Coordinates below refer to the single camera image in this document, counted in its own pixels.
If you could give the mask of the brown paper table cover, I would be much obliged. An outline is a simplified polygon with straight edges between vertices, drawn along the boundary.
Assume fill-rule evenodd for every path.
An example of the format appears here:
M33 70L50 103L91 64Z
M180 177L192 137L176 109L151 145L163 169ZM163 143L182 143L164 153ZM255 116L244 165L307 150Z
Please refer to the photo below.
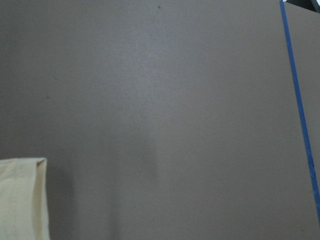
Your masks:
M277 0L3 0L0 156L53 240L317 240Z

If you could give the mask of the cream long sleeve shirt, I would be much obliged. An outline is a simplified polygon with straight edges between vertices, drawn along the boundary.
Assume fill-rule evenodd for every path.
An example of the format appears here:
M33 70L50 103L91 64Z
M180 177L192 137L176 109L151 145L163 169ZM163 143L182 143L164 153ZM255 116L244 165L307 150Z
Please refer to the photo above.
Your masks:
M49 240L45 157L0 161L0 238Z

